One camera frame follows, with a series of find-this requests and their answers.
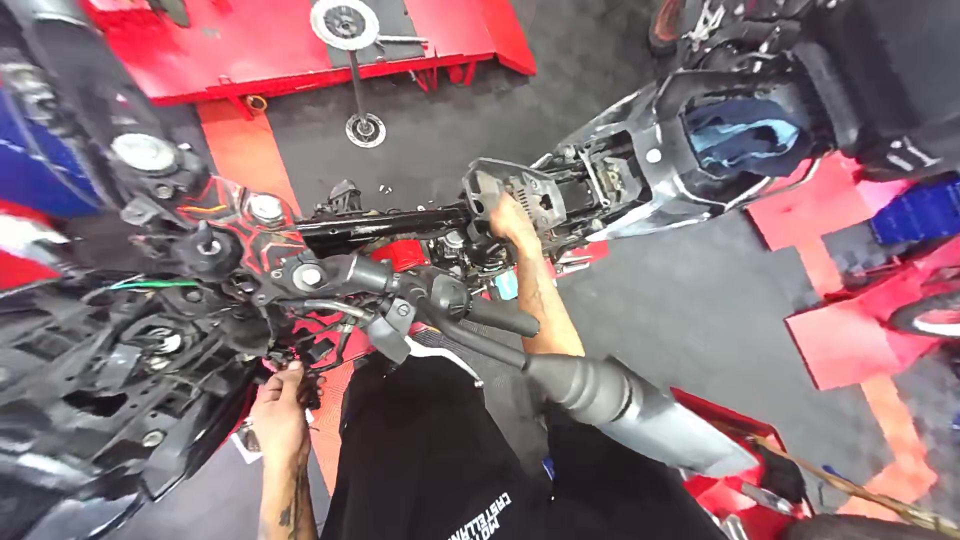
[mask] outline bolt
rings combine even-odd
[[[143,440],[140,441],[140,443],[145,448],[153,448],[154,446],[157,446],[161,442],[163,442],[164,437],[166,437],[166,434],[164,434],[163,431],[153,430],[153,431],[149,431],[146,435],[144,435]]]
[[[147,363],[150,364],[150,369],[154,371],[160,371],[161,369],[167,367],[170,363],[170,358],[166,356],[151,356]]]
[[[283,217],[283,204],[273,195],[252,195],[250,212],[264,223],[273,223]]]
[[[320,273],[320,270],[317,270],[316,268],[307,268],[306,270],[300,272],[300,279],[308,285],[315,285],[319,283],[323,277],[324,276]]]
[[[154,195],[159,199],[171,199],[174,196],[174,188],[166,184],[159,184],[154,187]]]
[[[222,247],[223,246],[220,245],[220,242],[216,240],[211,240],[209,245],[206,245],[206,246],[204,246],[203,244],[198,244],[197,251],[199,251],[201,255],[217,255],[218,253],[220,253],[220,250]]]

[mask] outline black t-shirt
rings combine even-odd
[[[556,479],[544,491],[446,358],[389,375],[373,358],[345,401],[323,540],[724,538],[674,471],[562,414],[549,415]]]

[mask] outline handlebar grip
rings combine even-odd
[[[540,332],[540,321],[530,313],[482,296],[470,299],[470,311],[464,318],[481,325],[518,333],[523,337],[533,337]]]

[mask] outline green wire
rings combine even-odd
[[[163,287],[195,287],[195,282],[133,282],[118,283],[109,288],[109,290],[134,289],[134,288],[163,288]]]

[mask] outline human hand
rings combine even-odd
[[[501,193],[496,208],[490,213],[491,232],[514,242],[521,256],[540,257],[540,238],[527,211],[509,193]]]
[[[297,467],[310,453],[304,407],[298,400],[303,364],[290,362],[260,386],[250,415],[266,468]]]

